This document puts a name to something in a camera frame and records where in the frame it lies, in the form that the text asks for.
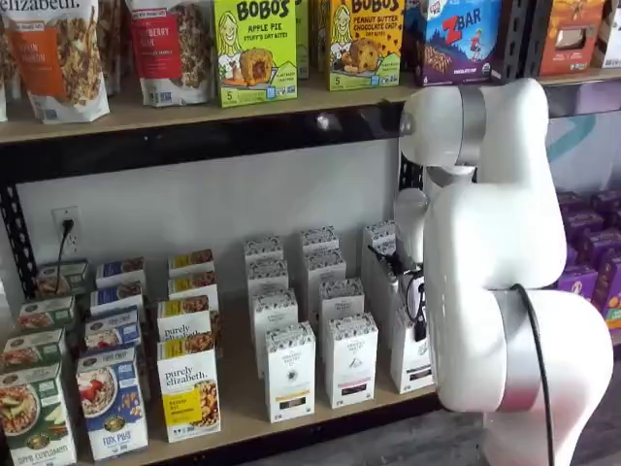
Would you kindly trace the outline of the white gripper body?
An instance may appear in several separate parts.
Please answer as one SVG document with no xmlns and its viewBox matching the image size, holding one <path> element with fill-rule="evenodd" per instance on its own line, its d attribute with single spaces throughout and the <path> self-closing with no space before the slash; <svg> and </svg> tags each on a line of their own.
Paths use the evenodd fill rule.
<svg viewBox="0 0 621 466">
<path fill-rule="evenodd" d="M 423 268 L 419 264 L 404 262 L 399 257 L 384 257 L 381 262 L 389 281 L 397 286 L 403 299 L 407 299 L 411 289 L 423 279 Z"/>
</svg>

